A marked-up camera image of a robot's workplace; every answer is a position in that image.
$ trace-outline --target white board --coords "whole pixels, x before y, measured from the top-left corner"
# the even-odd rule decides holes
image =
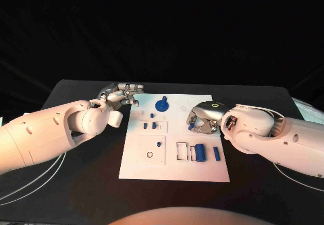
[[[167,97],[168,110],[155,110],[155,102]],[[139,107],[131,106],[126,139],[119,167],[119,179],[191,180],[228,182],[227,166],[218,131],[213,135],[192,133],[187,130],[185,119],[191,108],[211,100],[210,95],[142,94],[136,95]],[[181,157],[177,159],[177,143]],[[205,161],[195,162],[192,147],[204,145]],[[215,161],[213,147],[218,149],[220,161]]]

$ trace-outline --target black curtain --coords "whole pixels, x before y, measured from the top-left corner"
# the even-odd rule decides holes
[[[280,86],[322,109],[324,19],[306,4],[7,2],[0,116],[38,110],[61,79]]]

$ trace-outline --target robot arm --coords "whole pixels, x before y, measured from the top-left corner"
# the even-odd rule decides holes
[[[224,139],[246,154],[260,154],[270,162],[315,176],[324,175],[324,125],[285,118],[269,109],[247,105],[226,108],[217,102],[201,103],[192,108],[187,123],[194,115],[204,119],[201,127],[190,127],[192,132],[215,132],[210,125],[220,126]]]
[[[41,163],[103,131],[119,127],[123,104],[138,105],[142,85],[112,84],[97,98],[33,112],[0,127],[0,174]]]

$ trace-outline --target small blue piece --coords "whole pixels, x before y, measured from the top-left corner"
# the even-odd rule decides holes
[[[194,128],[194,123],[190,123],[187,129],[191,130],[192,128]]]
[[[217,147],[214,147],[214,158],[215,158],[215,161],[220,161]]]
[[[168,103],[167,103],[167,97],[165,96],[162,96],[161,100],[156,101],[156,103],[155,103],[155,109],[159,112],[167,111],[167,109],[168,109]]]
[[[194,146],[194,151],[195,151],[195,161],[197,162],[204,162],[205,161],[205,155],[204,155],[204,145],[197,144]]]

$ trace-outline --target black tabletop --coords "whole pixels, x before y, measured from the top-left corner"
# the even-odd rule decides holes
[[[109,83],[61,80],[43,109],[93,99]],[[228,107],[253,105],[302,119],[289,94],[279,87],[141,84],[146,93],[208,94]],[[224,139],[230,183],[118,179],[129,106],[123,105],[119,111],[123,114],[119,128],[106,126],[100,135],[67,152],[47,184],[27,197],[0,206],[0,220],[99,225],[155,208],[195,206],[234,211],[273,224],[324,223],[324,193],[292,182],[262,156],[243,154]],[[31,181],[51,163],[53,160],[1,175],[0,197]],[[280,169],[313,185],[322,182]],[[8,200],[28,193],[44,180],[46,177]]]

